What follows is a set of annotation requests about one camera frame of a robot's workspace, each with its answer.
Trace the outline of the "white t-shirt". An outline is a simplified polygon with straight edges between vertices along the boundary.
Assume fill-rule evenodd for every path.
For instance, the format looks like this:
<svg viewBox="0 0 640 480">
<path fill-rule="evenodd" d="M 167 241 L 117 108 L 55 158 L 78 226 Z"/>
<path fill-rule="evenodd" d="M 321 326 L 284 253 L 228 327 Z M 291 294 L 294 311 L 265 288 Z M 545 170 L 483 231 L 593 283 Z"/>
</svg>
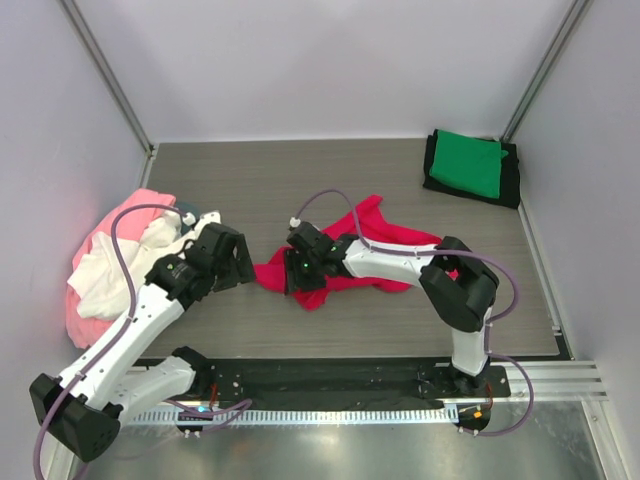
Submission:
<svg viewBox="0 0 640 480">
<path fill-rule="evenodd" d="M 135 289 L 143 284 L 156 260 L 178 253 L 186 242 L 196 239 L 182 235 L 181 228 L 182 218 L 172 211 L 164 211 L 147 223 L 140 211 L 122 219 L 116 241 Z M 129 308 L 129 289 L 109 232 L 93 234 L 89 251 L 81 255 L 67 284 L 75 295 L 71 312 L 82 319 L 112 321 Z"/>
</svg>

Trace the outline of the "light pink t-shirt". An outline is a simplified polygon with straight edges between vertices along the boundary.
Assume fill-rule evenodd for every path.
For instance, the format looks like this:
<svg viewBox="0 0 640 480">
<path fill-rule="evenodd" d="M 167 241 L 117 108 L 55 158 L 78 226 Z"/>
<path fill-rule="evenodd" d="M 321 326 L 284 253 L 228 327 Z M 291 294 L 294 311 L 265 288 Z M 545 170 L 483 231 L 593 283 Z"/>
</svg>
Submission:
<svg viewBox="0 0 640 480">
<path fill-rule="evenodd" d="M 93 345 L 130 306 L 130 294 L 116 258 L 111 227 L 129 207 L 144 209 L 125 215 L 116 228 L 116 240 L 136 288 L 152 264 L 152 255 L 179 236 L 179 215 L 166 211 L 176 197 L 138 189 L 112 210 L 86 237 L 72 260 L 66 287 L 66 330 L 78 348 Z"/>
</svg>

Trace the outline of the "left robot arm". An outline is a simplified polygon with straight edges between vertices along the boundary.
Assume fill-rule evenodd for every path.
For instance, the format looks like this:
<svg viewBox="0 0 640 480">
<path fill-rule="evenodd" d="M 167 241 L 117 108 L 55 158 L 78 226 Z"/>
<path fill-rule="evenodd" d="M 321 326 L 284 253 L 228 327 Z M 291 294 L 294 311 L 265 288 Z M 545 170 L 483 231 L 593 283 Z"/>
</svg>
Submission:
<svg viewBox="0 0 640 480">
<path fill-rule="evenodd" d="M 58 376 L 36 377 L 29 394 L 43 433 L 81 461 L 101 456 L 138 414 L 175 396 L 205 397 L 214 383 L 205 356 L 175 349 L 138 378 L 125 375 L 140 355 L 194 303 L 212 292 L 254 281 L 243 234 L 219 223 L 203 227 L 178 254 L 159 258 L 124 312 Z"/>
</svg>

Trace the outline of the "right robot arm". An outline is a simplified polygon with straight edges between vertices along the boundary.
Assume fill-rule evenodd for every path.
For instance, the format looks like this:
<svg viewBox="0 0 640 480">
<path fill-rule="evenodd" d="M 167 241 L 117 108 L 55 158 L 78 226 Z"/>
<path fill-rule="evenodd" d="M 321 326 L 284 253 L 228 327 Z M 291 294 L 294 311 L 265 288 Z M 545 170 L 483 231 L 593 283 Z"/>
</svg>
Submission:
<svg viewBox="0 0 640 480">
<path fill-rule="evenodd" d="M 357 234 L 337 239 L 313 224 L 290 220 L 284 253 L 285 292 L 324 288 L 329 278 L 381 279 L 420 287 L 439 318 L 451 328 L 449 376 L 462 395 L 486 391 L 490 365 L 485 324 L 496 299 L 497 276 L 459 239 L 407 246 L 369 240 Z"/>
</svg>

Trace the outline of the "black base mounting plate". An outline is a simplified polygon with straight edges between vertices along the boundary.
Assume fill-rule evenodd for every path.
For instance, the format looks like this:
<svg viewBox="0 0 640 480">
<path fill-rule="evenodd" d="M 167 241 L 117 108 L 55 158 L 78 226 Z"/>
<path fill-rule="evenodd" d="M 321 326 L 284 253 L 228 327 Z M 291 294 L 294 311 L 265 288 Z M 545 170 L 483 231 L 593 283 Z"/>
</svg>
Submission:
<svg viewBox="0 0 640 480">
<path fill-rule="evenodd" d="M 443 357 L 211 359 L 205 379 L 180 400 L 212 399 L 253 410 L 397 411 L 436 409 L 445 400 L 507 398 L 503 367 L 491 364 L 467 380 Z"/>
</svg>

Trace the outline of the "folded green t-shirt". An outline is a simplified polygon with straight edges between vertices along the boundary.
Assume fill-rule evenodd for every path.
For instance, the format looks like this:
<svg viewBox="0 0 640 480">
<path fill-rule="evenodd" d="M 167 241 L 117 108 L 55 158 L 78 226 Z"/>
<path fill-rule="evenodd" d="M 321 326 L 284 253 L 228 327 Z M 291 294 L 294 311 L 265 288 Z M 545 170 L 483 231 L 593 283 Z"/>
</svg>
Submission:
<svg viewBox="0 0 640 480">
<path fill-rule="evenodd" d="M 439 130 L 429 175 L 447 187 L 498 199 L 503 157 L 498 142 Z"/>
</svg>

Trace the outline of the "folded black t-shirt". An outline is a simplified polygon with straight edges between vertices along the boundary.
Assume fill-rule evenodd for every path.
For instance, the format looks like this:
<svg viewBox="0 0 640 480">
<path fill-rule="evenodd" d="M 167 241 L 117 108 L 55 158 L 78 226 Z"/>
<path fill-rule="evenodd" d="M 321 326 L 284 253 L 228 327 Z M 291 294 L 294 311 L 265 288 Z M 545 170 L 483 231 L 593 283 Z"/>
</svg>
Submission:
<svg viewBox="0 0 640 480">
<path fill-rule="evenodd" d="M 502 147 L 503 155 L 504 155 L 502 159 L 500 197 L 498 199 L 484 198 L 475 194 L 466 193 L 461 190 L 447 187 L 430 177 L 429 169 L 433 163 L 437 133 L 439 130 L 441 129 L 434 130 L 433 133 L 427 137 L 424 162 L 423 162 L 423 172 L 424 172 L 423 187 L 428 190 L 433 190 L 440 193 L 446 193 L 456 197 L 472 199 L 472 200 L 488 203 L 491 205 L 497 205 L 497 206 L 516 210 L 519 207 L 520 201 L 521 201 L 520 171 L 519 171 L 519 158 L 518 158 L 517 147 L 511 143 L 504 143 L 504 142 L 500 142 L 493 139 L 483 139 L 487 141 L 498 142 Z"/>
</svg>

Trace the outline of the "aluminium front rail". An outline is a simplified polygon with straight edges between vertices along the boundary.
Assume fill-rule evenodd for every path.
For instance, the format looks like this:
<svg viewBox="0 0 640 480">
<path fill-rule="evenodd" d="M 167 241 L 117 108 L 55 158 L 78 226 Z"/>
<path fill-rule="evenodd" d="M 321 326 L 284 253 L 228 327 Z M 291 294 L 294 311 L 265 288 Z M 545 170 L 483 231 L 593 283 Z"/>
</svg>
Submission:
<svg viewBox="0 0 640 480">
<path fill-rule="evenodd" d="M 129 368 L 126 373 L 127 378 L 138 378 L 152 367 L 158 365 L 145 363 L 139 368 Z M 474 399 L 463 401 L 461 399 L 445 400 L 436 409 L 444 408 L 446 405 L 454 403 L 474 404 L 486 409 L 491 403 L 501 402 L 525 402 L 528 399 L 536 401 L 563 401 L 575 399 L 602 398 L 605 389 L 600 378 L 600 374 L 594 364 L 589 362 L 559 361 L 559 362 L 524 362 L 520 365 L 513 365 L 506 360 L 493 360 L 491 364 L 501 366 L 505 369 L 507 380 L 511 389 L 511 394 L 507 398 L 493 399 L 489 396 L 484 401 Z M 163 402 L 183 403 L 199 410 L 209 410 L 211 408 L 222 407 L 215 399 L 205 403 L 200 400 L 180 400 L 178 396 L 167 399 Z"/>
</svg>

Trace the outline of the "left aluminium frame post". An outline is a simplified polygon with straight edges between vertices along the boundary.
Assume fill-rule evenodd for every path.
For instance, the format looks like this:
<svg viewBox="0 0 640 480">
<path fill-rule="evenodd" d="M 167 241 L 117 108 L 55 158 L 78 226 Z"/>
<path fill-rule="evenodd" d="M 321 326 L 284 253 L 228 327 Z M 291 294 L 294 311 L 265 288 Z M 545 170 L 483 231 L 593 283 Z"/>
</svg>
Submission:
<svg viewBox="0 0 640 480">
<path fill-rule="evenodd" d="M 79 6 L 73 0 L 61 0 L 59 1 L 59 5 L 68 18 L 75 33 L 78 35 L 82 45 L 89 55 L 89 58 L 105 84 L 107 91 L 111 95 L 134 137 L 142 147 L 145 154 L 150 156 L 154 151 L 153 142 L 145 132 L 144 127 L 136 115 Z"/>
</svg>

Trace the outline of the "aluminium frame post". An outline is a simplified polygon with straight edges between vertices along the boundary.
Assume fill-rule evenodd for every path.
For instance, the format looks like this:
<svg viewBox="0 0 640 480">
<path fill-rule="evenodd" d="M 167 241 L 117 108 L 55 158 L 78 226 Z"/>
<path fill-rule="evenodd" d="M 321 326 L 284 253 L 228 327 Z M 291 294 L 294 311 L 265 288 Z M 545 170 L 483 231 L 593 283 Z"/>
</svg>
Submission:
<svg viewBox="0 0 640 480">
<path fill-rule="evenodd" d="M 552 36 L 540 62 L 522 93 L 500 140 L 512 142 L 524 119 L 531 110 L 545 83 L 550 78 L 556 64 L 568 46 L 572 36 L 579 28 L 593 2 L 591 0 L 573 0 L 564 14 L 558 28 Z"/>
<path fill-rule="evenodd" d="M 145 154 L 150 156 L 154 151 L 153 142 L 145 132 L 144 127 L 136 115 L 79 6 L 73 0 L 61 0 L 59 1 L 59 5 L 68 18 L 75 33 L 78 35 L 82 45 L 89 55 L 89 58 L 105 84 L 107 91 L 111 95 L 134 137 L 142 147 Z"/>
</svg>

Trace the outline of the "right aluminium frame post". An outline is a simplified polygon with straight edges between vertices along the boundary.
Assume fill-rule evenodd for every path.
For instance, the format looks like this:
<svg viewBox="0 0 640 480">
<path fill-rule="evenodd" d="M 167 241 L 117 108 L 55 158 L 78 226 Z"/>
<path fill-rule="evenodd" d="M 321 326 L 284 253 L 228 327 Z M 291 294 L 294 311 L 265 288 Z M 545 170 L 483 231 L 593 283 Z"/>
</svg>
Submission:
<svg viewBox="0 0 640 480">
<path fill-rule="evenodd" d="M 500 140 L 512 142 L 524 119 L 531 110 L 545 83 L 550 78 L 556 64 L 568 46 L 572 36 L 579 28 L 593 2 L 591 0 L 573 0 L 564 14 L 558 28 L 552 36 L 540 62 L 522 93 Z"/>
</svg>

